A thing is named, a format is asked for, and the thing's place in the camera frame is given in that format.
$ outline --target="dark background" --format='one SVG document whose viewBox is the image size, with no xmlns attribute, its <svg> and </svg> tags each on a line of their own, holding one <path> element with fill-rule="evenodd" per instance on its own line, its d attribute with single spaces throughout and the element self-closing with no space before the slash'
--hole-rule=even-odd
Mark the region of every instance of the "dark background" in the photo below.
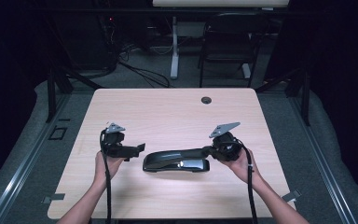
<svg viewBox="0 0 358 224">
<path fill-rule="evenodd" d="M 14 0 L 0 0 L 0 168 L 32 113 L 34 87 L 47 79 L 54 65 L 73 67 L 73 57 L 77 57 L 81 65 L 100 69 L 111 66 L 112 50 L 103 47 L 103 33 L 76 39 L 65 37 L 67 46 L 71 41 L 81 43 L 84 38 L 101 52 L 95 61 L 81 53 L 70 57 L 62 48 L 64 43 L 50 32 L 51 28 L 60 30 L 70 22 L 46 23 L 24 12 L 24 7 L 27 4 L 23 2 L 19 5 Z M 281 76 L 304 63 L 308 65 L 311 89 L 321 98 L 335 127 L 342 160 L 358 183 L 358 1 L 292 0 L 289 11 L 296 10 L 333 13 L 323 22 L 286 19 L 266 78 Z M 95 29 L 92 24 L 98 21 L 88 22 L 85 28 Z M 137 40 L 140 45 L 147 44 L 142 40 Z M 87 44 L 73 46 L 80 52 L 90 51 Z"/>
</svg>

